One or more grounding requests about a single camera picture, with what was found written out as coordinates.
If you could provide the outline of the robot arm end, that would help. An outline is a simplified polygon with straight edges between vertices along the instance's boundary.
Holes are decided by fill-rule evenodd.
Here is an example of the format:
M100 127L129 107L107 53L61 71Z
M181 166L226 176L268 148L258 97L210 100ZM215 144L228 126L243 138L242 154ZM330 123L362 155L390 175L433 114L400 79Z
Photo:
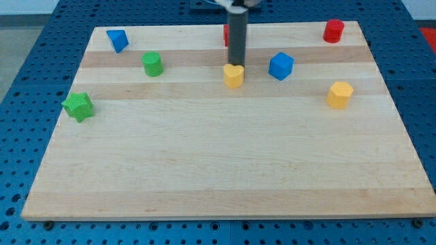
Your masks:
M244 14L248 9L259 5L261 2L262 0L215 0L215 3L231 14Z

